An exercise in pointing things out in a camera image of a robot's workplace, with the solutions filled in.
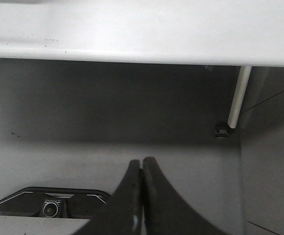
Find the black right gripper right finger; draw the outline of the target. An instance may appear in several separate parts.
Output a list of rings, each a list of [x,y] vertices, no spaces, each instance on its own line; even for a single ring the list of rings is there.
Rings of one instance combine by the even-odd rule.
[[[148,235],[224,235],[173,188],[154,157],[143,160],[144,215]]]

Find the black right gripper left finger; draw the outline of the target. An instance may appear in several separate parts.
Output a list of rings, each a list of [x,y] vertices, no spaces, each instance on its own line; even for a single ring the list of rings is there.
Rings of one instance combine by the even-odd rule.
[[[142,170],[132,160],[107,203],[77,235],[139,235],[142,228]]]

